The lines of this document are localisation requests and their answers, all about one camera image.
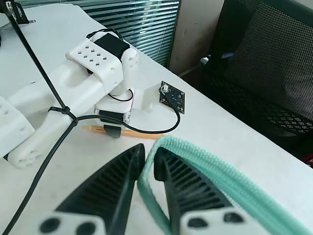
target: black cable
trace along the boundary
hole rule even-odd
[[[80,120],[86,120],[86,119],[95,119],[95,118],[100,118],[102,120],[108,120],[108,121],[114,121],[116,122],[117,124],[120,124],[120,125],[123,125],[125,127],[127,127],[128,129],[131,129],[133,131],[136,131],[136,132],[139,132],[139,133],[143,133],[143,134],[165,134],[165,133],[168,133],[168,132],[171,132],[171,131],[174,131],[179,123],[180,123],[180,114],[179,114],[179,111],[177,110],[177,108],[172,104],[172,102],[170,101],[170,99],[167,97],[167,94],[166,93],[163,93],[161,91],[161,88],[159,89],[159,92],[162,93],[165,97],[165,99],[168,101],[168,103],[170,104],[171,108],[174,110],[176,116],[177,116],[177,122],[175,123],[175,125],[173,127],[171,127],[170,129],[167,129],[167,130],[164,130],[164,131],[144,131],[144,130],[140,130],[140,129],[137,129],[135,127],[132,127],[128,124],[126,124],[125,122],[121,121],[121,120],[118,120],[118,119],[115,119],[115,118],[112,118],[112,117],[108,117],[108,116],[104,116],[104,115],[86,115],[86,116],[81,116],[81,117],[78,117],[77,120],[80,121]]]
[[[38,68],[39,72],[43,76],[45,82],[48,84],[49,88],[51,89],[52,93],[54,94],[55,98],[57,99],[57,101],[59,102],[61,107],[64,108],[65,104],[63,103],[63,101],[60,98],[60,96],[59,96],[58,92],[56,91],[56,89],[54,88],[52,82],[50,81],[50,79],[49,79],[48,75],[46,74],[44,68],[40,64],[40,62],[39,62],[38,58],[36,57],[34,51],[32,50],[32,48],[30,47],[29,43],[27,42],[25,36],[23,35],[20,27],[16,23],[14,17],[7,10],[6,7],[4,8],[4,12],[5,12],[6,16],[8,17],[10,23],[12,24],[12,27],[14,28],[16,34],[18,35],[18,37],[20,38],[21,42],[23,43],[23,45],[24,45],[25,49],[27,50],[28,54],[30,55],[31,59],[34,61],[36,67]]]
[[[110,95],[110,94],[109,94],[109,97],[111,97],[112,99],[115,99],[117,101],[122,101],[122,102],[131,101],[133,99],[133,97],[134,97],[134,93],[133,93],[133,91],[131,89],[129,89],[129,91],[132,94],[132,97],[130,97],[129,99],[118,99],[118,98],[115,98],[113,95]]]
[[[92,33],[90,33],[90,34],[88,34],[87,36],[86,36],[86,38],[91,38],[93,35],[95,35],[96,33],[98,33],[98,32],[113,32],[113,33],[115,33],[117,36],[118,36],[118,38],[120,39],[120,40],[123,40],[123,37],[122,37],[122,35],[120,35],[119,34],[119,32],[117,32],[115,29],[113,29],[113,28],[103,28],[103,29],[100,29],[100,30],[98,30],[98,31],[94,31],[94,32],[92,32]]]
[[[66,131],[61,135],[61,137],[58,139],[58,141],[54,144],[53,148],[51,149],[51,151],[49,152],[49,154],[47,155],[47,157],[45,158],[44,162],[42,163],[42,165],[40,166],[39,170],[37,171],[33,182],[28,190],[28,192],[26,193],[23,201],[21,202],[19,208],[17,209],[17,211],[15,212],[14,216],[12,217],[11,221],[9,222],[9,224],[7,225],[7,227],[5,228],[4,232],[2,235],[8,235],[10,233],[10,231],[12,230],[13,226],[16,224],[17,220],[19,219],[21,213],[23,212],[24,208],[26,207],[30,197],[32,196],[42,174],[44,173],[45,169],[47,168],[50,160],[52,159],[54,153],[57,151],[57,149],[60,147],[60,145],[62,144],[62,142],[64,141],[64,139],[68,136],[68,134],[71,132],[71,130],[77,125],[78,121],[80,120],[86,120],[86,119],[93,119],[93,118],[102,118],[102,119],[106,119],[106,120],[114,120],[116,122],[118,122],[121,125],[126,126],[127,128],[140,132],[140,133],[145,133],[145,134],[163,134],[163,133],[168,133],[170,131],[173,131],[174,129],[176,129],[180,123],[180,115],[179,112],[177,110],[177,108],[172,104],[172,102],[170,101],[170,99],[167,97],[167,95],[163,92],[163,90],[160,88],[159,92],[162,93],[164,95],[164,97],[167,99],[168,103],[170,104],[170,106],[173,108],[173,110],[175,111],[176,115],[177,115],[177,122],[176,124],[168,129],[168,130],[164,130],[164,131],[143,131],[143,130],[139,130],[137,128],[131,127],[130,125],[111,118],[111,117],[107,117],[107,116],[102,116],[102,115],[87,115],[87,116],[81,116],[81,117],[76,117],[73,113],[70,112],[70,108],[68,106],[66,106],[61,97],[59,96],[59,94],[57,93],[57,91],[55,90],[52,82],[50,81],[48,75],[46,74],[44,68],[42,67],[42,65],[40,64],[38,58],[36,57],[35,53],[33,52],[33,50],[31,49],[30,45],[28,44],[26,38],[24,37],[22,31],[20,30],[18,24],[16,23],[16,21],[14,20],[14,18],[12,17],[11,13],[7,10],[4,2],[2,0],[0,0],[0,7],[3,7],[5,14],[7,15],[9,21],[11,22],[14,30],[16,31],[16,34],[18,35],[19,39],[21,40],[22,44],[24,45],[24,47],[26,48],[27,52],[29,53],[30,57],[32,58],[32,60],[34,61],[36,67],[38,68],[38,70],[40,71],[40,73],[42,74],[44,80],[46,81],[46,83],[48,84],[49,88],[51,89],[52,93],[54,94],[54,96],[56,97],[56,99],[58,100],[58,102],[60,103],[62,108],[58,108],[58,107],[51,107],[49,110],[52,111],[57,111],[57,112],[61,112],[63,114],[69,115],[73,121],[72,123],[69,125],[69,127],[66,129]]]
[[[5,228],[4,232],[2,235],[8,235],[9,232],[12,230],[13,226],[15,225],[16,221],[19,219],[21,213],[23,212],[24,208],[26,207],[31,195],[33,194],[41,176],[43,175],[46,167],[48,166],[51,158],[53,157],[54,153],[57,151],[57,149],[60,147],[64,139],[68,136],[68,134],[71,132],[71,130],[76,126],[76,122],[73,121],[70,126],[66,129],[66,131],[61,135],[61,137],[58,139],[58,141],[55,143],[47,157],[45,158],[43,164],[40,166],[39,170],[37,171],[32,184],[29,187],[29,190],[24,197],[22,203],[20,204],[19,208],[15,212],[14,216],[12,217],[10,223],[8,226]]]

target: green fabric strap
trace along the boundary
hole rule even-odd
[[[256,218],[271,234],[311,234],[306,227],[286,212],[242,172],[239,172],[217,156],[187,141],[171,136],[164,136],[159,138],[152,147],[137,185],[147,209],[166,235],[171,234],[170,221],[157,203],[148,180],[154,156],[159,147],[166,148],[184,158],[200,170],[220,190],[225,192],[246,212]]]

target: white table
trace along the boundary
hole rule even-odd
[[[42,6],[27,9],[26,13],[37,22],[22,31],[47,72],[61,64],[65,53],[88,33],[101,28],[73,5]],[[8,98],[22,86],[38,80],[40,74],[14,32],[5,32],[1,36],[0,94]],[[186,93],[185,115],[172,135],[217,154],[244,172],[313,232],[313,171],[309,167],[142,53],[140,60],[141,77],[137,88],[147,89],[165,80]],[[172,111],[157,105],[151,113],[134,111],[131,125],[161,130],[175,121]],[[54,210],[77,186],[122,150],[142,142],[148,153],[154,143],[152,140],[113,139],[91,133],[82,129],[82,125],[88,124],[94,124],[94,121],[81,122],[56,152],[11,234],[23,234],[23,227],[29,219]],[[0,232],[20,205],[41,162],[26,170],[17,170],[0,160]],[[151,184],[158,201],[167,211],[163,183],[155,181],[151,174]],[[161,234],[136,187],[126,234]]]

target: black office chair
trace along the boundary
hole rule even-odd
[[[225,0],[209,54],[201,92],[294,156],[313,153],[311,9]]]

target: pencil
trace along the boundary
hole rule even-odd
[[[98,133],[106,134],[106,131],[104,130],[104,128],[102,126],[83,126],[83,129],[89,130],[92,132],[98,132]],[[152,135],[152,134],[139,133],[139,132],[136,132],[133,130],[122,130],[121,135],[156,140],[157,138],[163,136],[164,134],[153,134]]]

